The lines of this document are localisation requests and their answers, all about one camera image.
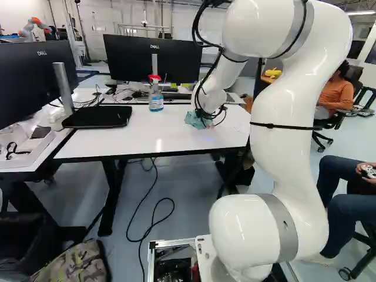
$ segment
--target blue liquid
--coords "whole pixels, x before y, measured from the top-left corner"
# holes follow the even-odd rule
[[[160,112],[161,110],[163,110],[163,108],[160,108],[160,109],[155,109],[155,110],[152,110],[152,109],[149,109],[151,112]]]

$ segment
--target dell logo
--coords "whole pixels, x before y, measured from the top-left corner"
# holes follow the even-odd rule
[[[38,56],[46,56],[47,55],[46,51],[43,51],[43,50],[36,51],[36,53],[38,54]]]

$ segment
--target dell monitor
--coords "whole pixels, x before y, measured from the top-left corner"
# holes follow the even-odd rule
[[[68,41],[0,44],[0,129],[60,97],[53,62],[63,62],[71,91],[78,86]]]
[[[202,47],[193,41],[104,34],[111,78],[148,81],[152,54],[158,54],[162,81],[190,83],[199,80]]]

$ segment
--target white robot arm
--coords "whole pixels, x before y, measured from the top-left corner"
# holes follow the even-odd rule
[[[27,38],[28,42],[33,42],[34,38],[32,30],[34,29],[35,24],[38,26],[38,28],[43,29],[45,32],[52,32],[52,29],[49,26],[45,25],[40,19],[33,16],[28,20],[28,23],[24,26],[24,28],[19,31],[19,35]]]
[[[223,89],[247,57],[279,56],[284,65],[251,114],[251,151],[273,176],[273,193],[222,197],[209,214],[214,248],[237,281],[261,281],[273,263],[319,253],[326,244],[327,215],[311,176],[308,129],[351,40],[344,11],[316,0],[235,0],[227,10],[224,55],[197,93],[203,110],[213,113],[224,103]]]

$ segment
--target ceiling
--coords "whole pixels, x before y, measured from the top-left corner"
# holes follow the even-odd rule
[[[376,10],[376,0],[323,0],[323,2],[331,3],[340,7],[342,10],[349,11],[364,11]],[[371,16],[352,16],[352,23],[373,24],[376,20],[375,15]]]

